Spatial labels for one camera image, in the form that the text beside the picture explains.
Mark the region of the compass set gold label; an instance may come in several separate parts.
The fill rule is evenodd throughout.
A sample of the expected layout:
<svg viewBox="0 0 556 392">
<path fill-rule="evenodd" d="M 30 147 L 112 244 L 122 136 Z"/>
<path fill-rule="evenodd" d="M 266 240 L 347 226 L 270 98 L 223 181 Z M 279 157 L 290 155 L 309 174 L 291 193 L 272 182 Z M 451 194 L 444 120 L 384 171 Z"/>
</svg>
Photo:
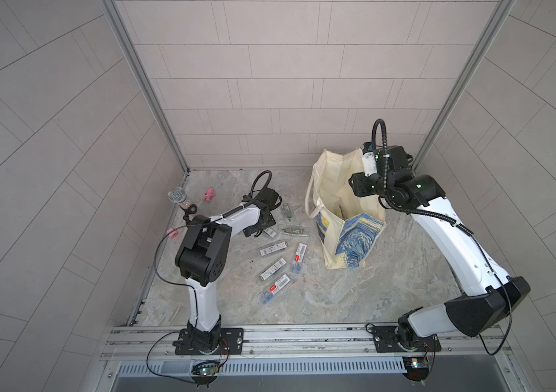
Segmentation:
<svg viewBox="0 0 556 392">
<path fill-rule="evenodd" d="M 271 228 L 266 228 L 266 229 L 263 230 L 263 232 L 264 232 L 266 235 L 270 236 L 271 238 L 275 238 L 276 235 L 277 235 L 276 231 L 273 230 L 273 229 L 271 229 Z"/>
</svg>

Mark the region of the compass set grey label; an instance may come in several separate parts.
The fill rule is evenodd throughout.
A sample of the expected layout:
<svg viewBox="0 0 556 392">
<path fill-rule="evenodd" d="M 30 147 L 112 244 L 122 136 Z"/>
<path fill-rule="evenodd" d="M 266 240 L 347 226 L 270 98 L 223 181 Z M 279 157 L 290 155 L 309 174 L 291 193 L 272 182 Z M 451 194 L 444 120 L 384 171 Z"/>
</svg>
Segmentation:
<svg viewBox="0 0 556 392">
<path fill-rule="evenodd" d="M 289 247 L 289 243 L 287 241 L 277 241 L 274 243 L 269 243 L 267 245 L 262 246 L 258 253 L 261 257 L 271 256 L 272 254 L 281 253 Z"/>
</svg>

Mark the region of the cream canvas tote bag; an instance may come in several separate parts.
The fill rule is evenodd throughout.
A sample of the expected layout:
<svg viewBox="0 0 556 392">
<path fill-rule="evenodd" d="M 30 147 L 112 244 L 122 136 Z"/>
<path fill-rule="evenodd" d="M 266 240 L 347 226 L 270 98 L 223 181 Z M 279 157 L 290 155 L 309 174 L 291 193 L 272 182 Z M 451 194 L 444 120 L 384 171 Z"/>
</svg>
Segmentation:
<svg viewBox="0 0 556 392">
<path fill-rule="evenodd" d="M 305 212 L 315 221 L 325 268 L 356 268 L 369 256 L 385 227 L 385 210 L 376 195 L 356 197 L 348 179 L 363 172 L 361 151 L 341 155 L 324 150 L 312 167 L 305 193 Z M 343 200 L 346 220 L 335 215 Z"/>
</svg>

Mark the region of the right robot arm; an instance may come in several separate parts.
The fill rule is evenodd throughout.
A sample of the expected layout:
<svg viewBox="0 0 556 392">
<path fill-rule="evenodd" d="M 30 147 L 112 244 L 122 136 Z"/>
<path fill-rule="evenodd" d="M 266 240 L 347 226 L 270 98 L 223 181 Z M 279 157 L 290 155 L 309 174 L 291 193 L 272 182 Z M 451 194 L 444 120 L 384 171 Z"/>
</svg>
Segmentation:
<svg viewBox="0 0 556 392">
<path fill-rule="evenodd" d="M 348 181 L 355 196 L 375 196 L 383 208 L 411 216 L 438 246 L 462 292 L 440 305 L 402 315 L 396 332 L 400 346 L 414 351 L 420 340 L 454 331 L 480 336 L 501 320 L 511 320 L 530 285 L 488 255 L 433 177 L 414 174 L 412 156 L 400 145 L 389 145 L 382 119 L 374 121 L 361 155 L 364 170 Z"/>
</svg>

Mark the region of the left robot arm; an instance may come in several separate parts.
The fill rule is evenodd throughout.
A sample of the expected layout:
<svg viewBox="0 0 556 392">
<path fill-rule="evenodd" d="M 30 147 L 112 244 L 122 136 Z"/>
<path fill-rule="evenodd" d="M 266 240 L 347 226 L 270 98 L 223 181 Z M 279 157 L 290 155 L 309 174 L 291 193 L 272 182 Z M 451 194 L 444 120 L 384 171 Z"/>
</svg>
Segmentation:
<svg viewBox="0 0 556 392">
<path fill-rule="evenodd" d="M 190 346 L 215 351 L 221 333 L 216 281 L 222 274 L 232 237 L 261 235 L 276 224 L 272 211 L 281 204 L 281 196 L 269 187 L 272 173 L 262 171 L 239 205 L 215 217 L 198 215 L 190 220 L 175 257 L 189 290 L 191 313 L 187 331 Z"/>
</svg>

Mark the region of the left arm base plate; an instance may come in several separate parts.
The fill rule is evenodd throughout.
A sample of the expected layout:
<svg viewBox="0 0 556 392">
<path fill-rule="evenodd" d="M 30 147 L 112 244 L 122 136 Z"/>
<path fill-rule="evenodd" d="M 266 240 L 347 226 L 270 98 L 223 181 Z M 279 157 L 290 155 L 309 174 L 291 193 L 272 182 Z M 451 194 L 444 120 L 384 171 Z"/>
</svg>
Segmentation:
<svg viewBox="0 0 556 392">
<path fill-rule="evenodd" d="M 213 355 L 222 352 L 241 354 L 245 330 L 243 328 L 218 328 L 210 332 L 187 326 L 173 342 L 176 355 Z"/>
</svg>

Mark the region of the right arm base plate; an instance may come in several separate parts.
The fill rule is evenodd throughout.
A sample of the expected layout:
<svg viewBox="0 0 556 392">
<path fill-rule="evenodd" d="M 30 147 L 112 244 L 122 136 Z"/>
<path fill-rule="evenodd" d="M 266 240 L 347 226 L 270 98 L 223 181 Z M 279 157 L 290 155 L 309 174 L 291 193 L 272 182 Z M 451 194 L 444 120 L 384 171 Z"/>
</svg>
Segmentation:
<svg viewBox="0 0 556 392">
<path fill-rule="evenodd" d="M 372 323 L 366 325 L 366 331 L 372 336 L 378 353 L 441 351 L 437 335 L 420 337 L 402 326 Z"/>
</svg>

